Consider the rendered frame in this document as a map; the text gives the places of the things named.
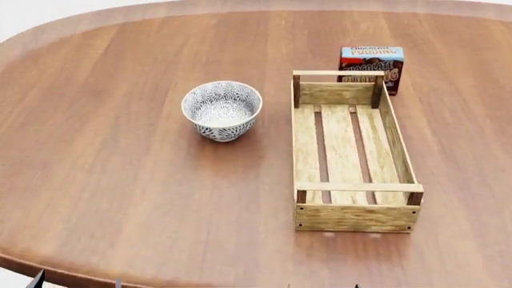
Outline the wooden slatted crate tray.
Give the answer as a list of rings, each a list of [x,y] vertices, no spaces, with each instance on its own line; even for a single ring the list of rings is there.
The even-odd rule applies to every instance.
[[[294,224],[301,231],[409,233],[418,183],[381,71],[322,71],[291,83]]]

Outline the black white floral patterned bowl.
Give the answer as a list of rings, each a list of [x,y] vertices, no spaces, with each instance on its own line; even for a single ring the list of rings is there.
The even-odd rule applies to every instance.
[[[262,104],[260,93],[245,83],[214,81],[190,90],[181,109],[201,136],[230,142],[252,128]]]

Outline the chocolate pudding box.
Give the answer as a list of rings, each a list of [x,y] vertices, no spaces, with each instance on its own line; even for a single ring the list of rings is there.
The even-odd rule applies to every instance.
[[[404,49],[389,46],[350,46],[340,49],[340,71],[383,71],[388,95],[397,95]]]

